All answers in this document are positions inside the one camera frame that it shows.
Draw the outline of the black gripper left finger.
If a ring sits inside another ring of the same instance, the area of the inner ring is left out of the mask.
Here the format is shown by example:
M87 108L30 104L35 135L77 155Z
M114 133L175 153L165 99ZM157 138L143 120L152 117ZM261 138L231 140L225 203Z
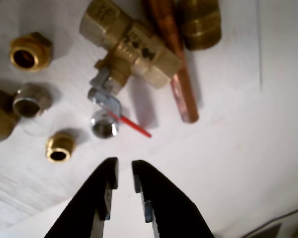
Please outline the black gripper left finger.
M118 159L105 159L77 191L46 238L101 238L118 188Z

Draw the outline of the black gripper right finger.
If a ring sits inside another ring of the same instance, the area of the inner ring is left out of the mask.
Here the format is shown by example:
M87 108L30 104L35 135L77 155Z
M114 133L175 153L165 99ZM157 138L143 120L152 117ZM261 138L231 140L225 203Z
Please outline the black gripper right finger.
M150 163L132 162L135 192L155 238L213 238L195 203Z

